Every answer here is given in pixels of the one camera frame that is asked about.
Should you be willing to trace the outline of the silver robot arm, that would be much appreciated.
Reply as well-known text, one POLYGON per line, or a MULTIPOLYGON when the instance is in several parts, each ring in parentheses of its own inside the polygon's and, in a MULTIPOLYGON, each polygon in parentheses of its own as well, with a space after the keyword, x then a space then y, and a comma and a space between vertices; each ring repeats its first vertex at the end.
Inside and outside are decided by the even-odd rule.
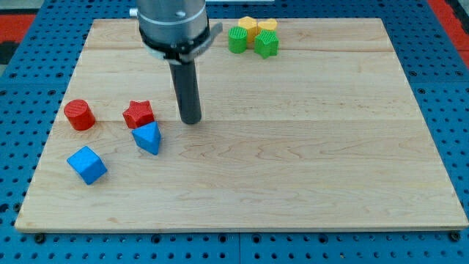
POLYGON ((147 51, 173 65, 193 62, 223 31, 222 23, 210 25, 205 0, 136 0, 129 15, 147 51))

